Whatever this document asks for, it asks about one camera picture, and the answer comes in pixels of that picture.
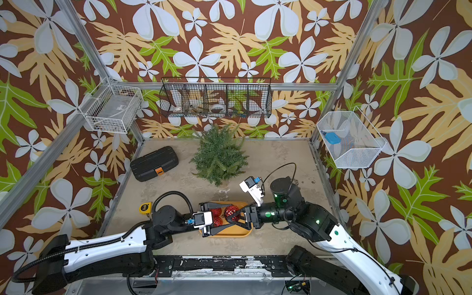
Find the red ornament ball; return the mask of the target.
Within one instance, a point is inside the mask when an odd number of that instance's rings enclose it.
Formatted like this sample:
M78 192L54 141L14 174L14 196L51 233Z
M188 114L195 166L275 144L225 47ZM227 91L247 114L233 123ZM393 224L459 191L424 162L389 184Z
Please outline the red ornament ball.
M220 227L223 225L223 221L219 216L213 217L213 227Z
M227 206L224 210L225 219L229 221L237 222L240 219L240 214L238 213L240 209L235 205Z
M211 209L210 211L213 218L220 218L223 214L222 208Z

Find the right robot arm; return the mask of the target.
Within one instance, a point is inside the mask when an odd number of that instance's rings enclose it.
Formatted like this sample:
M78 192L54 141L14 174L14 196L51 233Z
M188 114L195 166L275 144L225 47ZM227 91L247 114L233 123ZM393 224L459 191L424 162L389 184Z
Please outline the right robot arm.
M294 276L315 277L347 295L411 295L417 286L408 276L388 270L364 250L329 211L304 200L290 177L270 184L274 201L264 203L263 182L253 177L240 184L254 199L235 212L226 212L228 223L259 229L265 224L286 222L286 228L315 249L333 255L341 266L326 262L300 246L286 256Z

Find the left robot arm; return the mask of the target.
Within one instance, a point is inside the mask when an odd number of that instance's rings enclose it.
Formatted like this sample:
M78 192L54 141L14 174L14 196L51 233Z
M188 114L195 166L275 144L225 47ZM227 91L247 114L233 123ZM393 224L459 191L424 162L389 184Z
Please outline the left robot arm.
M127 232L89 240L55 237L39 258L14 272L14 283L32 283L34 295L46 295L66 285L99 275L122 274L142 277L153 272L153 252L173 242L175 234L199 231L215 236L241 221L239 209L206 202L195 211L186 195L169 191L151 205L150 220Z

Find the small green christmas tree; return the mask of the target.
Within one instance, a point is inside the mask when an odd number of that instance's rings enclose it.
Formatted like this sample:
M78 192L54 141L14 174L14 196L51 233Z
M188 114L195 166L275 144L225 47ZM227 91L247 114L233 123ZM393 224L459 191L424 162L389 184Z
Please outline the small green christmas tree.
M244 139L236 138L236 129L230 126L213 126L198 135L199 147L191 159L195 165L194 176L215 186L239 176L248 166L248 156L243 150Z

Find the yellow plastic tray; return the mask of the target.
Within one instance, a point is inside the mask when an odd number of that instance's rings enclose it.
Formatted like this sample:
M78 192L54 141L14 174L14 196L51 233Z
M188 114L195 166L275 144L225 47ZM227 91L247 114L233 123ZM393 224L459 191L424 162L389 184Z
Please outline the yellow plastic tray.
M200 203L200 211L210 211L212 215L212 224L200 230L202 236L216 238L243 238L248 236L251 233L251 229L240 227L226 220L227 208L239 210L247 205L245 202L237 201Z

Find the yellow tape measure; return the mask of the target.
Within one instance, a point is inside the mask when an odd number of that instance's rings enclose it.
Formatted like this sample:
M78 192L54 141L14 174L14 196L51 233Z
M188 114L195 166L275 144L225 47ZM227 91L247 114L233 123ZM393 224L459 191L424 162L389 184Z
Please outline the yellow tape measure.
M141 204L139 207L139 212L142 215L150 215L152 211L152 203L151 202L146 202L144 204Z

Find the black plastic tool case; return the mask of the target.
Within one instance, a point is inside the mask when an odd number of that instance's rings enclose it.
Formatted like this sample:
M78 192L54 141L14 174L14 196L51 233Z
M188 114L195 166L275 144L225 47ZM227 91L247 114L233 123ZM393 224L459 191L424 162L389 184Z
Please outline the black plastic tool case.
M174 149L165 146L131 161L130 168L138 181L145 182L163 175L178 164L179 159Z

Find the white tape roll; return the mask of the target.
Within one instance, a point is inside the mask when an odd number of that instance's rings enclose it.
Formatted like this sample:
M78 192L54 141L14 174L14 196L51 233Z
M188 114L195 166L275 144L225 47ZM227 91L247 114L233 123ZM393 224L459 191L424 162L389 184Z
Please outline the white tape roll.
M226 112L226 105L221 104L221 103L216 103L210 106L210 112L211 113L225 113Z

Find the blue object in basket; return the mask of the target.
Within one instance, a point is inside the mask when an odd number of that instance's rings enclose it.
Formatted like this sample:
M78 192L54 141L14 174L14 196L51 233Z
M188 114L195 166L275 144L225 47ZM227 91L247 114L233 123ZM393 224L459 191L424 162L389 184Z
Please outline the blue object in basket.
M325 133L324 138L331 145L337 145L341 143L341 138L334 132Z

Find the white mesh basket right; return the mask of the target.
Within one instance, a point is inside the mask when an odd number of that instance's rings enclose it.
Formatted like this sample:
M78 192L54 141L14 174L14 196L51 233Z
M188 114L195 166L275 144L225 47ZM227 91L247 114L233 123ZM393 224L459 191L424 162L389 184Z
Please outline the white mesh basket right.
M387 140L358 107L354 111L326 113L317 122L317 129L339 169L369 168L387 145ZM329 144L325 140L325 133L329 132L336 133L341 143Z

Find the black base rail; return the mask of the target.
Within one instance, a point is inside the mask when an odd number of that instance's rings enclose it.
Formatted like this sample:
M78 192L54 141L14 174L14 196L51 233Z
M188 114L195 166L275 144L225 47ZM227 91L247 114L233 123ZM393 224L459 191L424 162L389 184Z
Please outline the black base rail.
M286 256L282 255L155 255L154 268L147 278L176 278L178 274L200 276L290 278Z

